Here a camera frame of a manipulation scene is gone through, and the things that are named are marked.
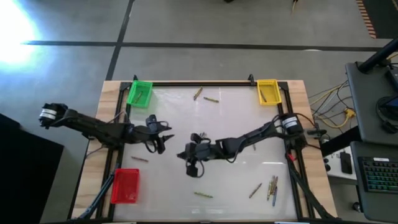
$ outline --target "yellow cable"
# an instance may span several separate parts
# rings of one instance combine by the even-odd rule
[[[396,57],[396,56],[398,56],[398,53],[395,53],[395,54],[393,54],[393,55],[390,55],[390,57],[388,57],[387,59],[392,59],[392,58],[394,58],[394,57]]]
[[[327,123],[327,122],[325,121],[325,120],[326,120],[325,118],[319,117],[319,119],[321,119],[321,121],[324,122],[325,125],[327,125],[327,126],[329,126],[329,127],[331,127],[331,128],[341,128],[341,127],[343,127],[344,125],[346,125],[346,123],[347,123],[347,121],[348,121],[348,116],[346,116],[346,119],[344,120],[343,124],[337,125],[337,126]]]
[[[327,91],[325,94],[323,94],[323,95],[322,95],[321,97],[319,97],[317,100],[315,100],[314,102],[310,103],[310,106],[312,106],[312,105],[315,104],[316,102],[322,100],[322,98],[324,98],[325,96],[327,96],[329,93],[331,93],[331,92],[333,92],[333,91],[339,89],[342,85],[344,85],[344,84],[341,84],[340,86],[336,86],[336,87],[332,88],[331,90]]]

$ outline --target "desk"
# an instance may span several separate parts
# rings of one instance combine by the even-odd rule
[[[103,121],[109,121],[114,118],[115,108],[118,100],[119,86],[122,81],[105,81],[99,99],[98,110],[96,118]],[[292,101],[293,110],[296,113],[302,113],[309,118],[312,117],[310,105],[308,103],[307,92],[302,80],[288,80],[290,91],[290,98]],[[304,128],[313,128],[312,125],[305,119],[300,118]],[[318,146],[317,140],[309,139],[308,143]],[[101,144],[98,141],[91,141],[88,146],[88,152],[99,148]],[[116,160],[117,152],[114,152],[114,160]],[[306,147],[303,151],[303,159],[305,163],[308,183],[311,191],[314,193],[319,202],[326,208],[326,210],[333,216],[337,216],[335,204],[330,190],[326,170],[322,154],[318,149]],[[104,165],[107,155],[107,149],[102,149],[85,160],[83,163],[83,171],[80,177],[80,183],[76,195],[75,204],[73,206],[72,217],[78,217],[86,208],[92,203],[101,188],[103,178]],[[107,215],[111,190],[106,194],[103,216]],[[305,205],[305,197],[300,191],[300,202],[302,205],[303,215],[307,216],[308,212]]]

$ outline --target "black metal frame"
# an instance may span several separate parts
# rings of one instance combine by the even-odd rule
[[[249,81],[241,81],[241,82],[201,82],[201,81],[197,81],[197,82],[153,82],[153,86],[256,86],[257,85],[257,82],[255,82],[253,79],[253,75],[250,75],[248,80]],[[121,112],[121,108],[123,107],[124,95],[125,95],[126,91],[129,89],[129,87],[131,86],[131,84],[132,84],[132,82],[121,82],[120,87],[119,87],[119,96],[118,96],[118,102],[116,104],[115,115],[117,115]],[[293,113],[293,106],[292,106],[292,102],[290,99],[289,86],[288,86],[287,82],[278,82],[278,85],[279,85],[280,89],[284,91],[288,112]],[[277,107],[278,107],[278,113],[283,114],[284,109],[283,109],[282,103],[279,103],[277,105]],[[125,120],[124,120],[125,122],[127,121],[128,117],[130,115],[130,110],[131,110],[130,106],[127,105],[126,106],[127,116],[125,117]],[[291,149],[289,149],[288,145],[289,145],[289,142],[285,141],[285,150],[286,150],[286,152],[290,153]],[[106,156],[105,166],[104,166],[102,186],[104,186],[104,184],[107,184],[109,175],[112,175],[110,170],[111,170],[111,166],[112,166],[112,158],[113,158],[114,151],[118,151],[118,157],[116,159],[115,169],[121,167],[124,146],[120,147],[120,148],[109,149],[108,154]],[[297,162],[300,167],[300,175],[304,179],[305,183],[308,185],[308,180],[307,180],[307,175],[305,172],[305,166],[304,166],[302,153],[301,153],[301,151],[297,151],[296,153],[297,153]],[[294,203],[295,203],[297,219],[299,220],[301,218],[304,218],[303,214],[302,214],[299,191],[298,191],[297,183],[296,183],[296,181],[294,181],[292,176],[290,176],[290,182],[292,184],[292,193],[293,193],[293,198],[294,198]],[[308,200],[306,200],[306,202],[307,202],[307,209],[308,209],[309,217],[315,218],[314,212],[313,212],[313,207],[309,204]],[[102,223],[102,222],[112,221],[113,215],[114,215],[114,205],[109,204],[108,216],[103,217],[104,203],[105,203],[104,197],[99,198],[99,204],[98,204],[98,208],[96,210],[97,212],[95,215],[95,219],[69,220],[68,223],[84,223],[84,222]],[[73,210],[73,207],[74,207],[74,203],[71,204],[71,211]],[[238,223],[255,223],[255,222],[238,222]]]

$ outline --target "sunlight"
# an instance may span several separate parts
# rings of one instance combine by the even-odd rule
[[[13,0],[0,0],[0,62],[16,63],[28,60],[32,46],[21,45],[34,40],[34,31],[29,18]]]

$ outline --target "white surface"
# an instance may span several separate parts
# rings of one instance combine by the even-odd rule
[[[340,162],[341,152],[346,152],[349,155],[351,155],[351,166],[353,168],[353,174],[345,174],[341,171],[341,162]],[[333,154],[330,154],[329,156],[325,156],[324,159],[329,160],[328,164],[330,166],[330,170],[327,172],[329,176],[356,180],[356,173],[354,169],[354,161],[353,161],[353,154],[351,153],[351,147],[348,146],[344,149],[340,149],[339,151],[336,151]]]
[[[296,219],[289,172],[281,139],[256,143],[238,155],[236,162],[204,162],[200,179],[185,174],[185,161],[176,155],[190,142],[191,133],[206,132],[216,139],[239,137],[270,121],[276,106],[260,106],[256,88],[204,87],[196,101],[197,87],[154,87],[148,109],[132,108],[131,122],[144,124],[150,114],[168,121],[175,134],[162,155],[150,154],[145,145],[126,145],[123,168],[138,168],[141,184],[137,204],[116,205],[114,219],[133,220],[291,220]],[[203,99],[214,98],[220,103]],[[148,159],[135,161],[131,156]],[[278,175],[276,206],[267,201],[268,183]],[[249,199],[250,193],[261,188]],[[214,196],[203,198],[193,192]]]

